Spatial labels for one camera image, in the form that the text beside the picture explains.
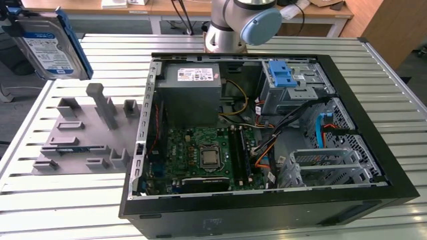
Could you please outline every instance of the sticker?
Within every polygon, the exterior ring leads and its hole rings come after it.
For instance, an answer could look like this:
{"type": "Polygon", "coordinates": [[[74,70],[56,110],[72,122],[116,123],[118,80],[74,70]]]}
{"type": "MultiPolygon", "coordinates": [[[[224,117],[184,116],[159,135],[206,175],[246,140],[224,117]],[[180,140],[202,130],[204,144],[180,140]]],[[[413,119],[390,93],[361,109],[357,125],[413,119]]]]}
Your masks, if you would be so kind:
{"type": "Polygon", "coordinates": [[[147,11],[128,11],[130,14],[148,14],[147,11]]]}
{"type": "Polygon", "coordinates": [[[269,177],[269,179],[270,179],[270,181],[271,181],[273,183],[275,183],[275,182],[277,182],[277,177],[275,177],[275,175],[273,174],[273,172],[271,172],[271,171],[269,172],[267,177],[269,177]]]}
{"type": "Polygon", "coordinates": [[[71,74],[75,70],[60,50],[59,40],[50,32],[26,32],[23,37],[43,68],[54,74],[71,74]]]}
{"type": "Polygon", "coordinates": [[[262,107],[261,106],[255,107],[255,114],[262,115],[262,107]]]}
{"type": "Polygon", "coordinates": [[[278,159],[278,164],[283,164],[286,162],[287,158],[285,156],[281,156],[278,159]]]}
{"type": "Polygon", "coordinates": [[[180,68],[178,81],[214,81],[212,68],[180,68]]]}
{"type": "Polygon", "coordinates": [[[294,79],[301,79],[301,80],[305,80],[305,76],[303,75],[294,75],[294,79]]]}
{"type": "Polygon", "coordinates": [[[64,149],[56,149],[58,152],[74,152],[75,150],[70,149],[70,148],[64,148],[64,149]]]}

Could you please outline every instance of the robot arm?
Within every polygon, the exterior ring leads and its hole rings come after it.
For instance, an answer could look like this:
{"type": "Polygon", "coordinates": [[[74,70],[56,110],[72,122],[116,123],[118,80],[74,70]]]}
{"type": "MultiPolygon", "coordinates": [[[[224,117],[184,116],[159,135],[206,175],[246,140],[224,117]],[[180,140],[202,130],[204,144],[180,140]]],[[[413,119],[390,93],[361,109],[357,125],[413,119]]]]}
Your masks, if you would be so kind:
{"type": "Polygon", "coordinates": [[[282,25],[277,0],[212,1],[204,45],[211,53],[241,53],[246,44],[265,44],[282,25]]]}

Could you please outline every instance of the black wire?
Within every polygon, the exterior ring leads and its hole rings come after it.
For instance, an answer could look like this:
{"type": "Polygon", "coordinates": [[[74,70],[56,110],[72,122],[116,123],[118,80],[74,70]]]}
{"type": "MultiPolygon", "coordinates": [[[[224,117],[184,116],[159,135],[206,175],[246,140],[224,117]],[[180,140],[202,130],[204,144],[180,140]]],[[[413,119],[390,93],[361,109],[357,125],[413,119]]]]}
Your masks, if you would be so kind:
{"type": "Polygon", "coordinates": [[[279,169],[278,169],[278,166],[277,166],[277,159],[275,159],[275,147],[271,148],[270,152],[269,152],[269,165],[270,165],[270,171],[275,177],[275,181],[273,183],[273,186],[269,188],[270,189],[277,189],[278,188],[278,183],[279,183],[279,179],[278,179],[278,176],[279,176],[279,169]]]}
{"type": "Polygon", "coordinates": [[[230,117],[227,117],[227,116],[222,115],[220,117],[224,118],[226,120],[228,120],[235,125],[246,124],[246,122],[236,122],[236,121],[231,120],[230,117]]]}
{"type": "Polygon", "coordinates": [[[301,33],[302,33],[302,31],[303,31],[305,24],[306,24],[306,14],[305,14],[305,11],[303,11],[303,9],[301,8],[301,6],[299,6],[295,2],[293,2],[293,4],[299,8],[299,10],[301,10],[301,12],[302,12],[302,24],[301,24],[299,32],[297,33],[297,35],[295,35],[295,34],[291,35],[291,36],[298,36],[298,35],[301,35],[301,33]]]}
{"type": "Polygon", "coordinates": [[[317,100],[310,100],[310,101],[305,102],[298,108],[295,108],[279,121],[278,125],[273,129],[271,138],[257,147],[255,151],[261,150],[263,147],[270,145],[270,143],[282,134],[282,129],[302,117],[307,108],[310,108],[315,104],[327,103],[330,100],[331,100],[331,97],[325,96],[325,97],[318,98],[317,100]]]}
{"type": "Polygon", "coordinates": [[[186,9],[186,6],[184,6],[184,2],[183,2],[183,0],[178,0],[178,1],[179,1],[182,10],[184,11],[186,18],[187,18],[187,21],[188,21],[188,27],[190,27],[190,33],[188,33],[188,35],[194,35],[194,34],[195,34],[194,26],[192,26],[192,22],[190,21],[190,18],[188,18],[188,13],[187,13],[187,9],[186,9]]]}
{"type": "Polygon", "coordinates": [[[182,14],[180,14],[176,6],[175,6],[175,2],[174,2],[174,1],[175,1],[175,0],[171,0],[172,5],[174,5],[175,12],[176,12],[176,14],[178,14],[178,16],[179,16],[179,18],[180,18],[180,20],[182,20],[182,23],[184,24],[186,28],[190,29],[190,27],[187,26],[187,24],[186,24],[186,22],[184,22],[184,19],[183,19],[183,17],[182,17],[182,14]]]}
{"type": "Polygon", "coordinates": [[[0,85],[0,94],[2,94],[3,96],[7,96],[7,95],[4,94],[4,92],[3,92],[2,85],[0,85]]]}

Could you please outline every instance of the metal table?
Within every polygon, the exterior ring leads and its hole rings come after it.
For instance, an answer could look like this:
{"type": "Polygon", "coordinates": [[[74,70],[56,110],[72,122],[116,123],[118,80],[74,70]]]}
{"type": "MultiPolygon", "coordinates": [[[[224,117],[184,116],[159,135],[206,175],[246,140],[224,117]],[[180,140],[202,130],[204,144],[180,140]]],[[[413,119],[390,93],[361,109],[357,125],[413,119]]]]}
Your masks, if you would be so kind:
{"type": "MultiPolygon", "coordinates": [[[[87,34],[82,40],[115,103],[143,101],[152,52],[203,52],[202,36],[87,34]]],[[[327,54],[389,143],[421,197],[374,212],[345,226],[231,234],[198,239],[359,240],[427,239],[427,109],[370,44],[354,38],[277,37],[250,53],[327,54]]],[[[88,81],[48,81],[0,161],[0,235],[7,239],[143,239],[118,218],[124,173],[32,176],[32,164],[47,141],[60,97],[86,95],[88,81]]]]}

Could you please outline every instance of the blue cable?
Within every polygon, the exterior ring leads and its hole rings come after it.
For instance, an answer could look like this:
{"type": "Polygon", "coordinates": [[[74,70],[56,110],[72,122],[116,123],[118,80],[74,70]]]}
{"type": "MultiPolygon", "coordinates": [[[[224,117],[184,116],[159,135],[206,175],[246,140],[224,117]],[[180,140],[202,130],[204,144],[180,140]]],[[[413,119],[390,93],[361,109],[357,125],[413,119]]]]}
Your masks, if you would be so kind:
{"type": "Polygon", "coordinates": [[[323,140],[322,140],[322,120],[325,117],[333,117],[333,113],[321,113],[315,119],[315,138],[318,140],[319,148],[323,149],[323,140]]]}

